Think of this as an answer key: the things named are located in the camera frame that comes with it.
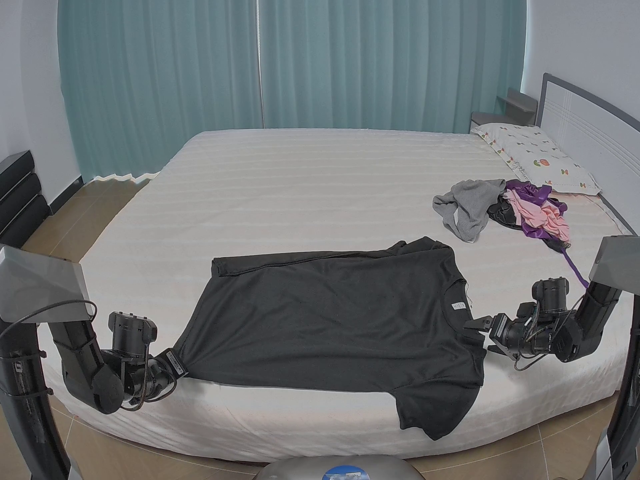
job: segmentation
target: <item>white pillow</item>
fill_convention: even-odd
[[[565,155],[537,126],[489,123],[473,128],[471,133],[480,135],[519,180],[551,185],[556,192],[591,196],[600,192],[587,169]]]

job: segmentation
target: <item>black furniture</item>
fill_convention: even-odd
[[[22,247],[49,215],[30,151],[0,162],[0,244]]]
[[[509,87],[507,97],[498,96],[498,100],[504,104],[504,114],[473,112],[469,129],[487,123],[509,123],[527,126],[535,122],[538,102],[532,97]]]

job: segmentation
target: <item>purple strap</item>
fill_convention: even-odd
[[[542,206],[542,203],[544,203],[544,201],[546,201],[547,198],[549,197],[549,194],[551,194],[551,187],[549,187],[549,185],[542,185],[542,187],[538,188],[535,185],[532,185],[531,183],[529,183],[528,181],[525,182],[520,180],[510,180],[510,181],[507,181],[506,188],[516,192],[520,197],[520,199],[523,199],[524,201],[529,201],[530,203],[533,203],[533,204],[537,204],[538,206]],[[549,199],[548,201],[549,203],[555,204],[557,206],[558,210],[560,210],[560,215],[562,215],[562,213],[564,213],[567,209],[567,206],[565,203],[560,203],[560,201],[556,203],[556,201],[554,201],[553,199]],[[527,224],[526,222],[522,223],[522,230],[524,231],[524,234],[529,238],[540,238],[540,239],[547,238],[550,240],[556,240],[560,242],[560,240],[558,240],[557,237],[550,235],[544,229],[534,228],[529,224]],[[569,267],[571,267],[571,270],[573,270],[573,273],[576,275],[576,277],[578,277],[578,280],[580,281],[580,283],[582,283],[582,285],[585,288],[588,288],[589,283],[587,283],[584,277],[580,275],[580,271],[578,270],[578,267],[576,267],[573,261],[571,260],[571,258],[569,258],[569,254],[566,253],[565,247],[562,247],[562,254],[566,262],[569,263]]]

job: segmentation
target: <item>black t-shirt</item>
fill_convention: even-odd
[[[194,378],[388,392],[400,427],[455,428],[483,384],[483,337],[453,249],[421,238],[372,252],[216,258],[176,348]]]

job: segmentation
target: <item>teal curtain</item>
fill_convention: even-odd
[[[527,0],[260,0],[267,127],[467,132],[520,87]]]
[[[262,127],[255,0],[59,0],[78,163],[156,172],[203,130]]]

